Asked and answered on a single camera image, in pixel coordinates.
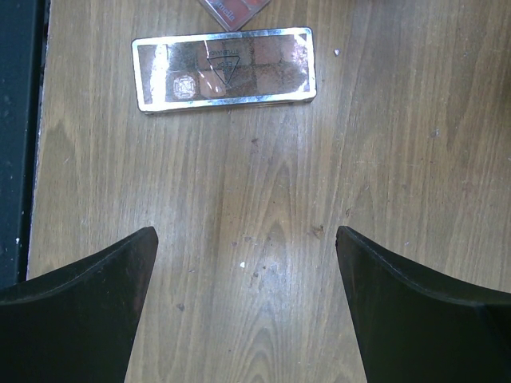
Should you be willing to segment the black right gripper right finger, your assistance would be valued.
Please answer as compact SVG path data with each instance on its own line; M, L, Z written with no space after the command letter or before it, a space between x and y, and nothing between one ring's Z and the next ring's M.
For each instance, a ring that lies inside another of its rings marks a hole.
M510 295L398 255L347 226L336 252L369 382L508 382Z

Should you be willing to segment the brown eyeshadow palette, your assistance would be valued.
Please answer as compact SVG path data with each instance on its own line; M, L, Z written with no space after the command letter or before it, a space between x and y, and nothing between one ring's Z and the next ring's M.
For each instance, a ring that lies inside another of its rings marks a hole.
M309 27L138 38L132 54L143 113L308 102L317 94Z

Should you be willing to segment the pink palette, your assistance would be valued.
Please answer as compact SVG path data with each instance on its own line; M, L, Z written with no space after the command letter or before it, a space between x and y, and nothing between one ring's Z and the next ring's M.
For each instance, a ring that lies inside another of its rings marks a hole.
M239 30L270 0L199 0L199 3L228 32Z

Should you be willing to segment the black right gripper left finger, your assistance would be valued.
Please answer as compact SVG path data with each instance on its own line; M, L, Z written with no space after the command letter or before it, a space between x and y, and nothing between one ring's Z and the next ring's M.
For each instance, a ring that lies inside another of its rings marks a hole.
M3 382L123 382L156 259L144 227L1 291Z

